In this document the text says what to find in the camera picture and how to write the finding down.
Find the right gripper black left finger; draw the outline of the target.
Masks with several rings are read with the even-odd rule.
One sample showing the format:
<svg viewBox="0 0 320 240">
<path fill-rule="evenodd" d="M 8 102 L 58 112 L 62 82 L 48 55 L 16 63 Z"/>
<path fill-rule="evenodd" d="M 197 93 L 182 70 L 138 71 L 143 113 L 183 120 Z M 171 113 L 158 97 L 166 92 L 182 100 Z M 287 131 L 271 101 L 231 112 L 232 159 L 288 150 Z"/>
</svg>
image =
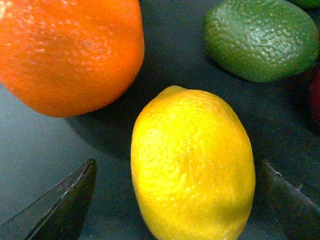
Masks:
<svg viewBox="0 0 320 240">
<path fill-rule="evenodd" d="M 27 208 L 0 225 L 2 240 L 77 240 L 96 185 L 89 159 Z"/>
</svg>

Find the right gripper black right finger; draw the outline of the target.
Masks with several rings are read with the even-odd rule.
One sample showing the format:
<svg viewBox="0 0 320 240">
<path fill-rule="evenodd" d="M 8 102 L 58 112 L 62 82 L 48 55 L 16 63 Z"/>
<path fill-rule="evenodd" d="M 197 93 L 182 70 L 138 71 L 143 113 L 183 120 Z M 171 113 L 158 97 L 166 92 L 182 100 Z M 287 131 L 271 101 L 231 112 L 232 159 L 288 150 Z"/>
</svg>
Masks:
<svg viewBox="0 0 320 240">
<path fill-rule="evenodd" d="M 320 238 L 320 191 L 302 180 L 280 172 L 264 159 L 263 188 L 275 218 L 288 240 Z"/>
</svg>

